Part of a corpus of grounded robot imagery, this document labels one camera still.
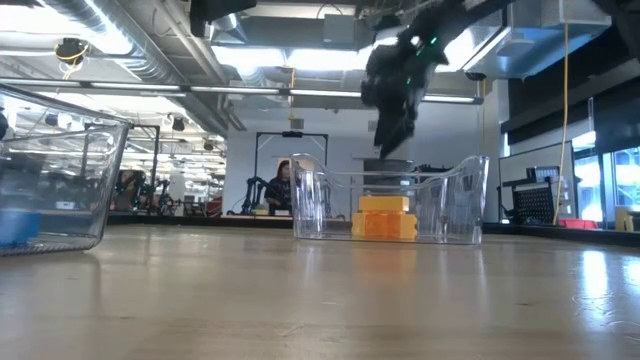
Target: yellow cable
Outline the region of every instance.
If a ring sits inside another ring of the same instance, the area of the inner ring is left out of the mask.
[[[569,23],[564,24],[564,123],[562,125],[562,153],[560,154],[560,172],[558,174],[558,193],[556,194],[556,211],[553,225],[558,224],[560,211],[560,194],[562,192],[562,168],[564,167],[564,150],[567,141],[567,124],[569,123]]]
[[[67,70],[67,72],[64,74],[64,76],[62,77],[62,80],[69,80],[69,78],[71,77],[71,74],[76,72],[76,62],[78,62],[78,58],[73,59],[73,64],[71,65],[69,70]]]
[[[487,99],[487,79],[482,80],[482,150],[484,150],[484,131],[485,131],[485,120],[486,120],[486,108],[485,108],[485,100]]]
[[[56,46],[53,48],[53,53],[54,53],[54,54],[56,54],[56,57],[57,57],[59,60],[75,60],[75,59],[79,58],[80,56],[82,56],[82,55],[86,54],[86,53],[87,53],[87,50],[89,50],[89,44],[85,45],[85,46],[84,46],[84,49],[82,49],[82,51],[80,51],[79,53],[77,53],[77,54],[75,54],[75,55],[71,55],[71,56],[66,56],[66,57],[64,57],[64,56],[58,56],[58,45],[56,45]]]

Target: wooden table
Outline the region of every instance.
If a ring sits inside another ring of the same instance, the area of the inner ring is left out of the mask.
[[[0,359],[638,359],[638,252],[119,226],[0,258]]]

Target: red object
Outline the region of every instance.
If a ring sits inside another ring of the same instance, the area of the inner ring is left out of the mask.
[[[598,223],[593,220],[560,219],[560,225],[569,229],[597,229]]]
[[[209,201],[206,205],[207,216],[212,217],[218,215],[222,211],[222,197]]]

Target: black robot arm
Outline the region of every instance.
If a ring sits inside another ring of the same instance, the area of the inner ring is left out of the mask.
[[[378,108],[374,145],[381,146],[381,158],[413,136],[418,106],[435,69],[448,63],[446,46],[475,22],[514,1],[432,0],[398,34],[395,45],[381,45],[371,53],[361,92],[365,105]],[[630,50],[640,51],[640,31],[635,25],[640,21],[639,15],[620,5],[629,0],[594,1],[614,17]]]
[[[253,209],[260,204],[260,198],[262,197],[263,189],[273,189],[271,184],[264,181],[261,177],[252,177],[247,179],[247,194],[245,195],[244,202],[242,203],[242,215],[251,215]]]

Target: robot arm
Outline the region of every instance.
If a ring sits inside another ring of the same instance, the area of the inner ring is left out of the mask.
[[[467,27],[514,1],[431,0],[398,35],[397,44],[378,46],[371,53],[361,92],[365,105],[378,108],[374,145],[381,146],[381,158],[413,136],[418,106],[435,69],[448,63],[444,54],[446,46]],[[603,5],[618,1],[625,0],[595,0],[616,20],[620,18],[620,12]],[[633,45],[640,48],[640,35],[636,34],[635,43],[626,42],[632,50]]]

